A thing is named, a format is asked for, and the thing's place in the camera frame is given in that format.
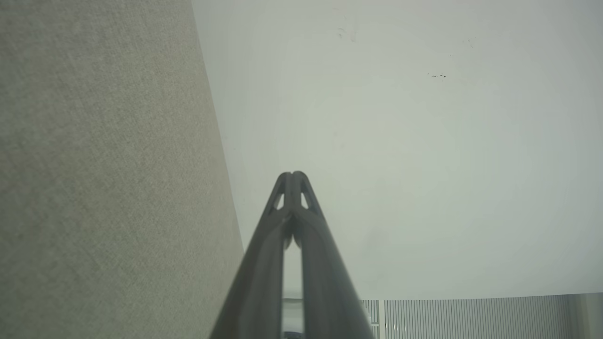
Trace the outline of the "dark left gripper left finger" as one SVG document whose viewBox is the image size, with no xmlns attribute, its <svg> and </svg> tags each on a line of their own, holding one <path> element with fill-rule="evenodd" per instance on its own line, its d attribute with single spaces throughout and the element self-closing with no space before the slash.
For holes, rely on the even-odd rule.
<svg viewBox="0 0 603 339">
<path fill-rule="evenodd" d="M 210 339 L 281 339 L 290 172 L 278 176 Z"/>
</svg>

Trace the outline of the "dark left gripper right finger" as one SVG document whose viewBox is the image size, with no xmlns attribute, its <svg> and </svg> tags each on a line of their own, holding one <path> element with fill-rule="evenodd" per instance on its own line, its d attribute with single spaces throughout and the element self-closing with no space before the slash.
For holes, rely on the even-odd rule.
<svg viewBox="0 0 603 339">
<path fill-rule="evenodd" d="M 293 173 L 293 217 L 302 257 L 305 339 L 374 339 L 314 189 L 301 171 Z"/>
</svg>

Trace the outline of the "white ribbed panel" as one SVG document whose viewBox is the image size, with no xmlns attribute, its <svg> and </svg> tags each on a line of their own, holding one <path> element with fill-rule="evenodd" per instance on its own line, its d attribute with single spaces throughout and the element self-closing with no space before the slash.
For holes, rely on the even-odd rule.
<svg viewBox="0 0 603 339">
<path fill-rule="evenodd" d="M 360 306 L 375 339 L 603 339 L 603 293 Z"/>
</svg>

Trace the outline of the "grey fabric sofa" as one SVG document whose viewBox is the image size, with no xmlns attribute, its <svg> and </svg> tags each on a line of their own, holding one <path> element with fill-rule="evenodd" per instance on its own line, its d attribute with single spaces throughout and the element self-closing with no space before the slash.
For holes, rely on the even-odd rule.
<svg viewBox="0 0 603 339">
<path fill-rule="evenodd" d="M 192 0 L 0 0 L 0 339 L 208 339 L 242 257 Z"/>
</svg>

